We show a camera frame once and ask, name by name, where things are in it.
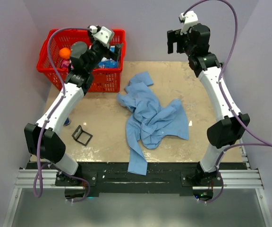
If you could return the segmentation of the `light blue shirt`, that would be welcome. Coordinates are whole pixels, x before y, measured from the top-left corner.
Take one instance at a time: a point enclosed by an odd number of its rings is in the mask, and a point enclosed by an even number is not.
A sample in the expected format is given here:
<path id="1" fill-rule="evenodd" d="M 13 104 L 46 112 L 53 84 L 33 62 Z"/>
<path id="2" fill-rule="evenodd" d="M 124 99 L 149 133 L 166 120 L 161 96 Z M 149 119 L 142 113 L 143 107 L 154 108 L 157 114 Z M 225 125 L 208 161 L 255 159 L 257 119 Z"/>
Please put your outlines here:
<path id="1" fill-rule="evenodd" d="M 128 172 L 146 175 L 147 160 L 139 145 L 156 149 L 165 136 L 189 139 L 186 112 L 180 99 L 162 107 L 150 89 L 154 84 L 147 71 L 136 74 L 125 87 L 125 95 L 117 94 L 117 101 L 131 112 L 126 123 L 126 138 L 130 148 Z"/>

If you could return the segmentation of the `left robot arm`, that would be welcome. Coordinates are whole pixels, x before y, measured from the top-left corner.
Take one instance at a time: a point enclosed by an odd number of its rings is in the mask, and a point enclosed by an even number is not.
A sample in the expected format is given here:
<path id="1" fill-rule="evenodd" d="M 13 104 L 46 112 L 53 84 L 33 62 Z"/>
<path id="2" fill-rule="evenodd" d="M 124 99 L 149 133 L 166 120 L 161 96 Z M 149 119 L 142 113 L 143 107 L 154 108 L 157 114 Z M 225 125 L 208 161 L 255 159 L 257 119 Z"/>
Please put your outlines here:
<path id="1" fill-rule="evenodd" d="M 77 103 L 86 95 L 94 80 L 93 70 L 103 58 L 118 61 L 122 44 L 104 45 L 94 41 L 91 46 L 76 42 L 70 47 L 70 64 L 64 87 L 48 111 L 35 123 L 24 128 L 30 154 L 53 163 L 67 173 L 71 185 L 79 185 L 83 174 L 78 163 L 66 154 L 66 145 L 60 138 L 62 125 Z"/>

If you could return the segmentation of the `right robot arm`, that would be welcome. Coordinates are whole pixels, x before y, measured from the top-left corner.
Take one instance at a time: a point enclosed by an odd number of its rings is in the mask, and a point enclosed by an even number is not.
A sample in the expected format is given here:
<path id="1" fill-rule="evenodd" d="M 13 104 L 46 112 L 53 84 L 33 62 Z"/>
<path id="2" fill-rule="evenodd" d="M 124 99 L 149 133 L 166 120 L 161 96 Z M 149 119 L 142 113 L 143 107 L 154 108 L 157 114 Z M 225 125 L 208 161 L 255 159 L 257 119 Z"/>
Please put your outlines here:
<path id="1" fill-rule="evenodd" d="M 185 33 L 180 29 L 167 32 L 168 53 L 177 45 L 178 53 L 188 56 L 189 66 L 203 84 L 216 115 L 216 123 L 207 129 L 208 149 L 198 162 L 194 173 L 187 179 L 193 185 L 207 185 L 217 177 L 217 169 L 225 151 L 243 136 L 250 117 L 243 114 L 233 103 L 224 79 L 220 77 L 222 65 L 215 54 L 209 51 L 210 29 L 200 23 L 191 26 Z"/>

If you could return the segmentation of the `white blue box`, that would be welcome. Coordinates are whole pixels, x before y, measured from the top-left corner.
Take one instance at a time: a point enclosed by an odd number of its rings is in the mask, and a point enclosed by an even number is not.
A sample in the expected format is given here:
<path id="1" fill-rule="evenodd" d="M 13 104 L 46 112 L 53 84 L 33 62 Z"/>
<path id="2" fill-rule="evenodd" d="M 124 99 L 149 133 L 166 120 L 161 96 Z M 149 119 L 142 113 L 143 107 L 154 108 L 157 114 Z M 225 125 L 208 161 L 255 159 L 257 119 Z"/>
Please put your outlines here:
<path id="1" fill-rule="evenodd" d="M 110 52 L 118 53 L 118 51 L 119 51 L 119 47 L 117 47 L 116 45 L 110 46 Z"/>

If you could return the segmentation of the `blue plastic bag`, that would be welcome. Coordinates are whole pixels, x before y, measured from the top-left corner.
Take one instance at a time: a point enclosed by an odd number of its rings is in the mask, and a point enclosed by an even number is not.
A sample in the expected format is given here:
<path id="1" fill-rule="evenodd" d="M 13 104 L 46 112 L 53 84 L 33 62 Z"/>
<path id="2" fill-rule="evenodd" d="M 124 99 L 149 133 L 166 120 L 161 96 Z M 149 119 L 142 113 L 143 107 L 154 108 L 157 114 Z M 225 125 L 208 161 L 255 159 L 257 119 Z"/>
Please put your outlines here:
<path id="1" fill-rule="evenodd" d="M 118 68 L 118 62 L 113 60 L 113 59 L 103 58 L 98 63 L 98 68 L 101 68 L 101 69 L 116 69 L 116 68 Z"/>

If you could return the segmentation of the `red plastic basket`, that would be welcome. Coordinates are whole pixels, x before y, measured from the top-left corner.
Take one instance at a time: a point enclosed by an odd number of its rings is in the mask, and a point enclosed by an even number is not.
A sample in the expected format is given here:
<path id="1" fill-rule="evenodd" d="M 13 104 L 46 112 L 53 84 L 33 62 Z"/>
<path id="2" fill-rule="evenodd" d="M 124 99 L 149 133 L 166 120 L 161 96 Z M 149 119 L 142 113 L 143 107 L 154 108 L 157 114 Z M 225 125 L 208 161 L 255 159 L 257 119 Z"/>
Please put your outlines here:
<path id="1" fill-rule="evenodd" d="M 122 29 L 114 29 L 115 35 L 111 41 L 111 45 L 124 44 L 122 48 L 121 56 L 118 61 L 118 68 L 116 69 L 95 69 L 93 71 L 93 83 L 88 90 L 89 92 L 112 92 L 117 93 L 120 91 L 120 78 L 121 72 L 124 65 L 124 57 L 126 52 L 126 40 L 125 40 L 125 31 Z M 49 81 L 58 89 L 62 89 L 60 79 L 58 78 L 56 72 L 52 68 L 48 54 L 47 54 L 47 45 L 49 38 L 55 33 L 56 30 L 50 30 L 46 40 L 44 41 L 40 54 L 39 60 L 37 63 L 37 70 L 40 73 L 43 73 Z M 51 42 L 51 57 L 53 63 L 57 67 L 58 72 L 60 73 L 62 79 L 65 79 L 68 73 L 67 69 L 62 69 L 60 67 L 61 58 L 59 56 L 59 50 L 66 47 L 69 48 L 77 41 L 85 42 L 88 46 L 91 46 L 90 38 L 88 37 L 87 31 L 80 30 L 67 30 L 60 32 L 55 35 Z"/>

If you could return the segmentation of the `orange fruit left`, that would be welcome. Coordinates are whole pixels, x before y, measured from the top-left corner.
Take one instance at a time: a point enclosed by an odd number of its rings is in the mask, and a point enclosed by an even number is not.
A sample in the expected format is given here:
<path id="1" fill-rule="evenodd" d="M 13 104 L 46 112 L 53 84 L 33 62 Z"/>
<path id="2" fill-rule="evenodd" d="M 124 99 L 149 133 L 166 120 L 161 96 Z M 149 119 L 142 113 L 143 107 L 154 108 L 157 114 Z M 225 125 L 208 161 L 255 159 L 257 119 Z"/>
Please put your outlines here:
<path id="1" fill-rule="evenodd" d="M 71 50 L 69 48 L 64 47 L 59 50 L 59 56 L 62 59 L 68 60 L 70 58 L 70 55 L 71 55 Z"/>

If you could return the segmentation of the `pink snack packet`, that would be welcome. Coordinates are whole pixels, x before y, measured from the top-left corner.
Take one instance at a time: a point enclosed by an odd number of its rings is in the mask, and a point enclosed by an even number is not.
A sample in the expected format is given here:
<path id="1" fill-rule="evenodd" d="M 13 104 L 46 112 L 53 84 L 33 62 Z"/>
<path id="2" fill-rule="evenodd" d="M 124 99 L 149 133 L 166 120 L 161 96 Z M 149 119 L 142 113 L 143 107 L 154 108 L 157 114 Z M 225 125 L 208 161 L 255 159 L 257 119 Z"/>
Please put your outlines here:
<path id="1" fill-rule="evenodd" d="M 70 59 L 62 59 L 60 63 L 62 69 L 73 69 L 72 62 Z"/>

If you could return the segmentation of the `energy drink can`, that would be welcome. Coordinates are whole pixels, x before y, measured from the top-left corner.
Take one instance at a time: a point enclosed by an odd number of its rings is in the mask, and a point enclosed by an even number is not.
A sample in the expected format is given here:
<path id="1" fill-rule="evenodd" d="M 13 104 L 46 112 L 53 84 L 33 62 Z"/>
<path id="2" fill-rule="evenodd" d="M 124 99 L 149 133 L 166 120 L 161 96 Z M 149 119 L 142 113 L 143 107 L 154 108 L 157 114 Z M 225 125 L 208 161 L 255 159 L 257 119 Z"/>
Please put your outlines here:
<path id="1" fill-rule="evenodd" d="M 65 120 L 65 122 L 64 122 L 64 126 L 67 126 L 67 125 L 69 125 L 71 123 L 71 121 L 70 121 L 70 119 L 69 118 L 67 118 L 66 120 Z"/>

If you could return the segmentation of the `black picture frame stand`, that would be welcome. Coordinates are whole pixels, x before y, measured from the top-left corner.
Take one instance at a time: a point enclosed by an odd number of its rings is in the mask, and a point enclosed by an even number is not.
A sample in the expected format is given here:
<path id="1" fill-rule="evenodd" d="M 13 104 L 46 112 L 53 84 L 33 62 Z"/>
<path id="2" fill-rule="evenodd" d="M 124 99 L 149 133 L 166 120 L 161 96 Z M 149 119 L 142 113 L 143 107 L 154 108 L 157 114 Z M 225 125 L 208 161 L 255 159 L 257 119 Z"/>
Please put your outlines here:
<path id="1" fill-rule="evenodd" d="M 87 136 L 87 140 L 85 142 L 83 142 L 81 140 L 81 137 L 85 135 Z M 83 130 L 81 125 L 78 125 L 77 128 L 74 130 L 74 132 L 72 133 L 72 138 L 74 141 L 76 141 L 77 143 L 83 145 L 84 147 L 86 147 L 88 145 L 88 143 L 91 141 L 93 135 L 86 132 L 85 130 Z"/>

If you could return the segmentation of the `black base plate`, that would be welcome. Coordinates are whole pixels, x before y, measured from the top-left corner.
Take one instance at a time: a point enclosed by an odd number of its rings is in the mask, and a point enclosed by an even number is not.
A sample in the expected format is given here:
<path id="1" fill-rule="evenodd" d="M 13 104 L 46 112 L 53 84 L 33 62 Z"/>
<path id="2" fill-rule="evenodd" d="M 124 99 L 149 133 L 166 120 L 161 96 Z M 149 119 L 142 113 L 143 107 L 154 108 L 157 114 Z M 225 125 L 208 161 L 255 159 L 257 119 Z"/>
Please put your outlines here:
<path id="1" fill-rule="evenodd" d="M 126 171 L 127 163 L 82 162 L 77 178 L 55 173 L 55 186 L 64 186 L 66 199 L 82 198 L 89 185 L 89 197 L 101 193 L 178 194 L 211 199 L 212 189 L 221 186 L 218 173 L 202 174 L 196 163 L 149 163 L 146 175 Z"/>

